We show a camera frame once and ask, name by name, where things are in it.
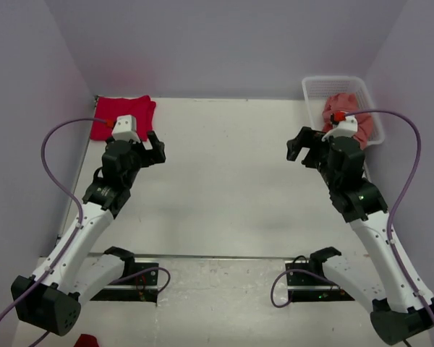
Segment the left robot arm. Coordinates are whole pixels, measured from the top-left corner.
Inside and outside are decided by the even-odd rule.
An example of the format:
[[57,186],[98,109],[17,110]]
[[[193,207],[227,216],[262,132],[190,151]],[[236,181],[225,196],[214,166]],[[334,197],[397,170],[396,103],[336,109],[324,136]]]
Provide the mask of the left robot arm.
[[140,169],[165,162],[164,143],[153,131],[147,137],[149,149],[134,140],[108,139],[101,167],[95,170],[69,230],[32,275],[18,276],[12,283],[19,320],[64,336],[74,327],[82,306],[105,286],[135,278],[132,253],[118,247],[108,248],[85,273],[80,268],[127,203]]

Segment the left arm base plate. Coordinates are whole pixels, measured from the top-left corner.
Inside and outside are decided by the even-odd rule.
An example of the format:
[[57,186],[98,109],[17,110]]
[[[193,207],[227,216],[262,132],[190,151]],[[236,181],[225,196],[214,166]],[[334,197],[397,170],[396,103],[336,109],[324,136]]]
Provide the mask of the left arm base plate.
[[107,286],[91,301],[150,302],[157,303],[158,271],[149,270],[118,285]]

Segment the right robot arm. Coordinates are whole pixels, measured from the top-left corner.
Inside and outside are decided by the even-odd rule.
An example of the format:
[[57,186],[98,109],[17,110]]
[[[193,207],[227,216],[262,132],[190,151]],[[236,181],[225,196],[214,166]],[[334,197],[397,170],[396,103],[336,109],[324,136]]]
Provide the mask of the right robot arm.
[[370,315],[379,338],[389,346],[434,327],[434,295],[409,261],[396,232],[388,227],[388,206],[380,190],[365,178],[365,154],[351,137],[323,138],[302,127],[287,142],[287,160],[308,150],[302,165],[313,168],[328,187],[332,205],[359,237],[380,278],[371,283],[350,268],[334,247],[312,253],[310,279],[344,289]]

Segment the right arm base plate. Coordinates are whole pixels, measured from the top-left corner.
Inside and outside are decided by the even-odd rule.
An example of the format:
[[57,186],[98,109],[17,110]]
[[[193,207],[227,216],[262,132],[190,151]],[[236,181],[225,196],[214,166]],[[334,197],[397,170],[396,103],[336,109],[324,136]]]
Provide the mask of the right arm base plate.
[[305,273],[288,273],[286,283],[292,303],[354,301],[346,291]]

